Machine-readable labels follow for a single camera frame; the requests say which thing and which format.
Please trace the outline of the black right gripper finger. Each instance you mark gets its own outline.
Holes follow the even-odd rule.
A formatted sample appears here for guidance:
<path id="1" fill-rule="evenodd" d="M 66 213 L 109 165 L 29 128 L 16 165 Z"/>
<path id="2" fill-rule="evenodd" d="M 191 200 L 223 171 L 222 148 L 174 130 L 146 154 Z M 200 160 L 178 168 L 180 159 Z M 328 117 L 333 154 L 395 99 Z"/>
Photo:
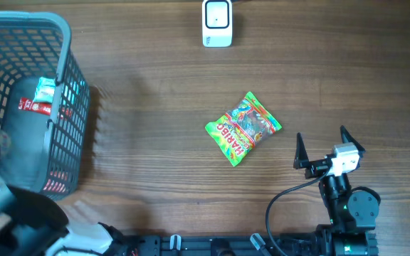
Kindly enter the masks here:
<path id="1" fill-rule="evenodd" d="M 353 143 L 360 156 L 366 152 L 366 149 L 347 131 L 344 125 L 340 127 L 340 135 L 343 143 Z"/>
<path id="2" fill-rule="evenodd" d="M 295 158 L 293 161 L 294 169 L 306 169 L 310 165 L 308 153 L 306 152 L 304 141 L 301 133 L 297 133 Z"/>

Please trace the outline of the red candy bar wrapper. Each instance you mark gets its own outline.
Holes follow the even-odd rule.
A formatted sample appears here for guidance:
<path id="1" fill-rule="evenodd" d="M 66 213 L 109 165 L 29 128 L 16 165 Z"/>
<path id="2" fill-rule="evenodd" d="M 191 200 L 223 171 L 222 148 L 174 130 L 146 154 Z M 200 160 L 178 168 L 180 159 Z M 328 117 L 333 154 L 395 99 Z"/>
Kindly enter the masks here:
<path id="1" fill-rule="evenodd" d="M 37 114 L 43 114 L 46 116 L 51 115 L 52 105 L 49 103 L 34 102 L 26 97 L 22 97 L 19 100 L 18 109 L 28 112 L 35 112 Z M 64 117 L 72 117 L 73 111 L 69 107 L 59 108 L 59 117 L 63 119 Z"/>

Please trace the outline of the green Haribo gummy bag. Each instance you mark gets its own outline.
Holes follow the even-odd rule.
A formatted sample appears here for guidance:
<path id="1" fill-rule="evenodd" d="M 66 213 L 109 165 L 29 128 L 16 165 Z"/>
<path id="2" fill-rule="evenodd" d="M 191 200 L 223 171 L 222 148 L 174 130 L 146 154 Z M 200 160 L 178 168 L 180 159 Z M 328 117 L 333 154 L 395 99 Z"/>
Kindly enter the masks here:
<path id="1" fill-rule="evenodd" d="M 259 142 L 282 129 L 279 121 L 252 92 L 205 130 L 219 146 L 232 166 L 237 166 Z"/>

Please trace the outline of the teal white snack pouch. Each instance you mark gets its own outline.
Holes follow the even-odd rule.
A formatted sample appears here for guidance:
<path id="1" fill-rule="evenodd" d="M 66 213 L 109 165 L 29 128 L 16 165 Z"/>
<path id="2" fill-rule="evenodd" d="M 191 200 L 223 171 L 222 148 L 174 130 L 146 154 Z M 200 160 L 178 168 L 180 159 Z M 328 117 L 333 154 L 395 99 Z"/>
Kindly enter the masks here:
<path id="1" fill-rule="evenodd" d="M 40 77 L 33 101 L 51 104 L 53 102 L 55 90 L 56 82 L 54 79 Z"/>

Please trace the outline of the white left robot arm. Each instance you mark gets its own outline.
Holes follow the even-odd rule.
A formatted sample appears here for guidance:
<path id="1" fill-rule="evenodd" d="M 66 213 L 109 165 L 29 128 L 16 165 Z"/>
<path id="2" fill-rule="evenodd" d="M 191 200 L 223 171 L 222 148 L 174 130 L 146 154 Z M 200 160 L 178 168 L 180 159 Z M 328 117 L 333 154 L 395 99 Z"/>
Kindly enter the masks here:
<path id="1" fill-rule="evenodd" d="M 112 226 L 71 223 L 51 199 L 0 177 L 0 255 L 127 255 Z"/>

